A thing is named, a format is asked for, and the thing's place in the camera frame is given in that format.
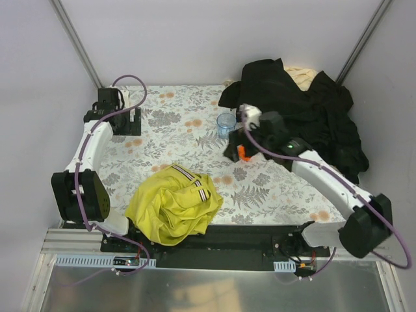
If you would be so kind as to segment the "yellow-green cloth garment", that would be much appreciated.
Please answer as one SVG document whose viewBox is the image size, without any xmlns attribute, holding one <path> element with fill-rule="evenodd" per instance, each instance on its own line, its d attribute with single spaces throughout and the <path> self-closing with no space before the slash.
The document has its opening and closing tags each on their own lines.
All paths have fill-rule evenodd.
<svg viewBox="0 0 416 312">
<path fill-rule="evenodd" d="M 208 175 L 172 164 L 140 184 L 125 216 L 151 242 L 175 246 L 204 235 L 223 203 Z"/>
</svg>

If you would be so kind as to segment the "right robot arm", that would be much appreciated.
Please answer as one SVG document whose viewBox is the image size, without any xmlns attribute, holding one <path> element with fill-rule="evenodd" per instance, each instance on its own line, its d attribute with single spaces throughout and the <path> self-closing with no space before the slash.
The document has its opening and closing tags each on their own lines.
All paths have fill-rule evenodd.
<svg viewBox="0 0 416 312">
<path fill-rule="evenodd" d="M 242 105 L 239 115 L 242 127 L 230 132 L 225 157 L 236 163 L 262 153 L 307 181 L 343 216 L 342 222 L 303 225 L 300 234 L 309 247 L 342 247 L 362 259 L 391 236 L 391 201 L 385 195 L 374 196 L 332 169 L 310 144 L 289 134 L 278 112 Z"/>
</svg>

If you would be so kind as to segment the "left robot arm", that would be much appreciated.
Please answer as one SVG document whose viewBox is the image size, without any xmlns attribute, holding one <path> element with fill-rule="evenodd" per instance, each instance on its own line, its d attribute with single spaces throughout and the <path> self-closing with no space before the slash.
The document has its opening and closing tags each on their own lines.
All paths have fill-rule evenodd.
<svg viewBox="0 0 416 312">
<path fill-rule="evenodd" d="M 101 159 L 114 136 L 141 135 L 141 108 L 127 108 L 128 94 L 115 87 L 100 88 L 97 101 L 83 118 L 83 136 L 73 159 L 51 177 L 51 186 L 64 221 L 99 228 L 104 234 L 124 236 L 127 217 L 111 208 L 99 178 Z"/>
</svg>

